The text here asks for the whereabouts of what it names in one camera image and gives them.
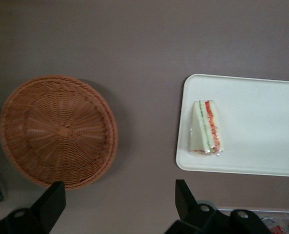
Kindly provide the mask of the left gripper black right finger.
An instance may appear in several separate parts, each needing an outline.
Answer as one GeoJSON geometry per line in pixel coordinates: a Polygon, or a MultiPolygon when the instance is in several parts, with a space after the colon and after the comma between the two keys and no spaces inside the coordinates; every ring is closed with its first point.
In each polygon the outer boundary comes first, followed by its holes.
{"type": "Polygon", "coordinates": [[[209,201],[196,200],[183,179],[175,182],[175,206],[179,220],[167,234],[231,234],[230,218],[209,201]]]}

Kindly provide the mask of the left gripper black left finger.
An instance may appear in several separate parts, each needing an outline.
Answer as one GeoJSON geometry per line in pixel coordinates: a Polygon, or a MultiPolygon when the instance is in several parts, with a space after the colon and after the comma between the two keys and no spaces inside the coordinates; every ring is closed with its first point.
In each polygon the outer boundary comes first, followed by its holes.
{"type": "Polygon", "coordinates": [[[15,210],[7,216],[7,233],[48,234],[65,207],[65,184],[54,182],[30,208],[15,210]]]}

